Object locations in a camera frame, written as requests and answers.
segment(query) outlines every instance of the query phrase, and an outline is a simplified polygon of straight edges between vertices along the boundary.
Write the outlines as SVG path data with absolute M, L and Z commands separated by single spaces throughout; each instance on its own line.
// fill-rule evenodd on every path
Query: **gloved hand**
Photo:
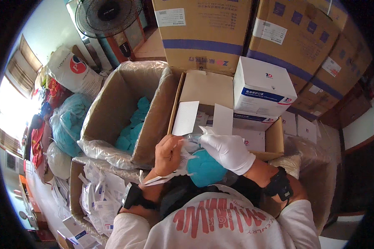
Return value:
M 249 153 L 242 137 L 235 135 L 202 135 L 201 147 L 224 168 L 237 175 L 245 174 L 256 156 Z

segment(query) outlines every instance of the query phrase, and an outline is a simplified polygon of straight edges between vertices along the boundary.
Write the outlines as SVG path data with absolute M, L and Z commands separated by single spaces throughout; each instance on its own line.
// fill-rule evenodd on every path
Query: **box label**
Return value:
M 270 92 L 262 92 L 262 91 L 257 91 L 257 90 L 251 90 L 248 88 L 243 88 L 242 95 L 248 96 L 248 97 L 254 97 L 254 98 L 261 98 L 264 100 L 270 100 L 273 102 L 280 102 L 282 99 L 284 99 L 284 96 L 280 96 L 274 93 Z
M 312 113 L 313 115 L 315 115 L 315 116 L 320 116 L 321 115 L 321 112 L 319 112 L 319 111 L 315 111 L 314 113 Z
M 246 120 L 252 120 L 252 121 L 259 121 L 259 122 L 263 122 L 264 120 L 266 120 L 265 117 L 257 117 L 257 116 L 252 116 L 252 115 L 239 114 L 239 113 L 234 113 L 233 117 L 246 119 Z
M 321 66 L 324 70 L 326 70 L 329 74 L 331 74 L 333 77 L 336 77 L 341 70 L 341 67 L 330 57 L 328 57 L 323 65 Z
M 155 11 L 158 27 L 186 26 L 184 8 Z
M 317 94 L 318 92 L 323 92 L 323 90 L 313 85 L 312 87 L 309 88 L 309 92 L 313 92 L 314 94 Z
M 266 22 L 259 18 L 256 18 L 253 36 L 277 43 L 283 44 L 287 29 L 277 24 Z

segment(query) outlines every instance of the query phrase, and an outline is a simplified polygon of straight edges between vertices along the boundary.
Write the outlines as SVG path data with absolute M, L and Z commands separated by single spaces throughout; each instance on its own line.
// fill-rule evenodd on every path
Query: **cardboard box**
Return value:
M 285 68 L 240 57 L 234 76 L 234 110 L 279 117 L 296 98 Z
M 300 97 L 311 100 L 314 103 L 323 106 L 327 109 L 331 109 L 339 102 L 339 99 L 332 96 L 325 90 L 309 83 L 304 90 L 299 94 Z
M 168 134 L 173 131 L 173 125 L 175 123 L 176 113 L 178 111 L 179 103 L 181 102 L 182 90 L 184 91 L 186 73 L 183 72 L 180 77 L 179 86 L 176 92 L 175 102 L 173 104 L 173 110 L 169 122 Z M 257 158 L 263 161 L 273 160 L 277 157 L 281 157 L 284 154 L 284 137 L 281 119 L 274 122 L 265 132 L 265 151 L 250 151 L 256 155 Z
M 241 136 L 244 139 L 245 146 L 249 151 L 265 150 L 265 133 L 250 129 L 233 128 L 233 135 Z
M 303 116 L 304 118 L 313 121 L 328 111 L 327 108 L 316 104 L 312 100 L 298 97 L 298 99 L 287 109 L 287 111 Z
M 277 119 L 278 117 L 234 110 L 233 127 L 265 132 Z
M 84 164 L 76 161 L 72 161 L 70 165 L 69 207 L 72 213 L 72 218 L 77 219 L 78 224 L 81 224 L 84 230 L 90 231 L 90 234 L 97 238 L 100 243 L 106 243 L 108 237 L 106 235 L 100 235 L 94 226 L 83 218 L 85 213 L 79 203 L 83 182 L 80 180 L 79 175 L 82 174 L 83 177 L 86 177 L 85 171 L 83 170 L 84 166 Z
M 335 101 L 341 100 L 358 82 L 371 60 L 371 54 L 365 47 L 355 47 L 344 34 L 341 34 L 311 83 L 329 93 Z M 333 107 L 332 104 L 335 103 L 331 102 L 324 106 Z
M 155 146 L 166 135 L 172 111 L 177 81 L 164 62 L 124 62 L 106 79 L 92 103 L 80 132 L 79 145 L 90 157 L 105 159 L 113 166 L 122 163 L 151 168 L 155 161 Z M 103 144 L 114 145 L 141 97 L 151 102 L 150 110 L 131 156 Z
M 233 129 L 233 78 L 212 72 L 190 70 L 186 73 L 172 134 L 192 133 L 197 112 L 213 116 L 213 129 L 231 135 Z
M 295 76 L 291 80 L 299 92 L 328 56 L 338 34 L 329 17 L 308 2 L 261 0 L 247 57 L 286 68 Z
M 296 136 L 296 116 L 294 113 L 291 112 L 284 112 L 281 115 L 281 119 L 283 122 L 283 132 L 287 135 Z
M 317 127 L 314 123 L 298 115 L 297 131 L 299 137 L 304 137 L 317 143 Z
M 251 0 L 153 0 L 153 5 L 170 67 L 235 72 Z

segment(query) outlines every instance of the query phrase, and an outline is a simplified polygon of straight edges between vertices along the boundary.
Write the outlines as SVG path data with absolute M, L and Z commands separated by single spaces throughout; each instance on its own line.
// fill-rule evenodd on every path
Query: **stacked cardboard box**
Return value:
M 372 60 L 371 52 L 348 12 L 338 1 L 308 0 L 329 17 L 341 32 L 333 49 L 309 84 L 289 109 L 316 119 L 342 99 L 363 75 Z
M 153 5 L 170 67 L 234 74 L 251 0 L 153 0 Z
M 339 34 L 321 10 L 301 0 L 260 1 L 247 57 L 287 69 L 298 93 Z

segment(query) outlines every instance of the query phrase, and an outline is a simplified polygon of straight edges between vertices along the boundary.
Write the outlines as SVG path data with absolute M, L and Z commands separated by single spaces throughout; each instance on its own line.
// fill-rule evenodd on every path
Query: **floor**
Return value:
M 36 172 L 27 171 L 26 180 L 28 181 L 32 195 L 37 202 L 41 212 L 45 215 L 51 233 L 57 238 L 57 231 L 60 231 L 66 237 L 71 237 L 69 230 L 62 223 L 63 218 L 58 216 L 59 207 L 51 194 L 51 185 L 40 181 Z

